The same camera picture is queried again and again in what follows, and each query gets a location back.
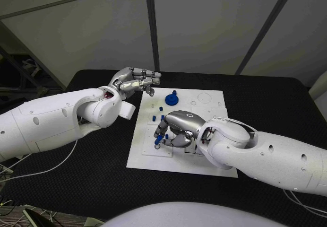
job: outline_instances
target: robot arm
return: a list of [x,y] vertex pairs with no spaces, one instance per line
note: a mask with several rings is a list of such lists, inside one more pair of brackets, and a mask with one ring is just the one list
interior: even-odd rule
[[[198,116],[185,111],[171,112],[162,120],[165,123],[159,123],[170,126],[171,131],[175,129],[175,118],[182,122],[178,125],[178,135],[182,135],[190,130],[188,126],[197,124]],[[206,156],[216,167],[234,167],[250,178],[280,189],[327,196],[324,149],[266,132],[247,133],[239,124],[223,118],[213,118],[207,122],[203,120],[200,130],[193,127],[190,132],[195,138],[195,152]],[[167,143],[168,146],[180,145],[174,140]]]
[[[108,86],[34,99],[0,115],[0,162],[59,148],[109,127],[118,116],[129,120],[135,107],[123,100],[135,90],[152,96],[149,85],[159,84],[159,76],[157,72],[126,67]],[[87,123],[79,124],[77,116]]]

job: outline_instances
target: white board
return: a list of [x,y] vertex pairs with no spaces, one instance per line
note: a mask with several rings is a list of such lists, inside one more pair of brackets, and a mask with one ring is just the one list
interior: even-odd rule
[[[154,90],[154,97],[142,93],[126,168],[237,177],[234,168],[218,169],[203,155],[194,153],[194,142],[187,148],[172,148],[162,144],[159,149],[154,148],[152,134],[161,121],[161,115],[167,115],[171,111],[185,110],[204,120],[214,116],[227,117],[223,92],[174,88],[154,88]],[[164,98],[172,93],[172,90],[177,91],[178,103],[168,106]],[[167,134],[170,138],[174,137],[170,130],[167,130]]]

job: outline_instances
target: robotic hand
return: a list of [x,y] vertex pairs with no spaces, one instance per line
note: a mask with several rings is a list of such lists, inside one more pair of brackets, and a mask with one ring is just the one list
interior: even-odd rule
[[[184,148],[195,139],[195,153],[220,169],[237,168],[250,178],[296,192],[327,196],[327,150],[283,136],[246,132],[240,122],[214,117],[207,122],[187,111],[171,112],[154,137]],[[161,140],[170,126],[175,138]]]
[[[131,119],[135,107],[125,100],[134,91],[149,96],[161,74],[136,68],[116,72],[108,86],[34,99],[0,115],[0,162],[51,150],[106,128],[118,116]],[[77,122],[76,117],[87,122]]]

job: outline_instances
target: black tablecloth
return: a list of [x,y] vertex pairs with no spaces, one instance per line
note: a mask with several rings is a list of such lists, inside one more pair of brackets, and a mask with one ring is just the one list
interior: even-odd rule
[[[108,85],[115,72],[79,71],[67,91]],[[158,87],[221,90],[230,118],[259,131],[327,149],[327,123],[296,79],[162,72]],[[325,218],[312,215],[286,199],[279,188],[250,179],[240,171],[239,178],[227,178],[126,168],[139,101],[141,92],[126,99],[136,107],[132,119],[118,118],[109,128],[82,138],[57,169],[8,181],[0,192],[2,198],[105,219],[146,204],[194,201],[244,210],[288,226],[327,224]],[[56,166],[72,146],[73,143],[33,154],[13,175]],[[325,197],[298,193],[298,198],[327,210]]]

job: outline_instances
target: blue cap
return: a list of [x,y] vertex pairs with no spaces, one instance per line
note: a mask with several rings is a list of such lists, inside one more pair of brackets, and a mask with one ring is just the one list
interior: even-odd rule
[[154,144],[158,144],[159,140],[162,139],[164,137],[161,135],[158,135],[155,141],[154,141]]
[[165,96],[164,101],[165,101],[167,105],[175,105],[178,103],[178,97],[177,97],[175,91],[172,91],[172,93]]

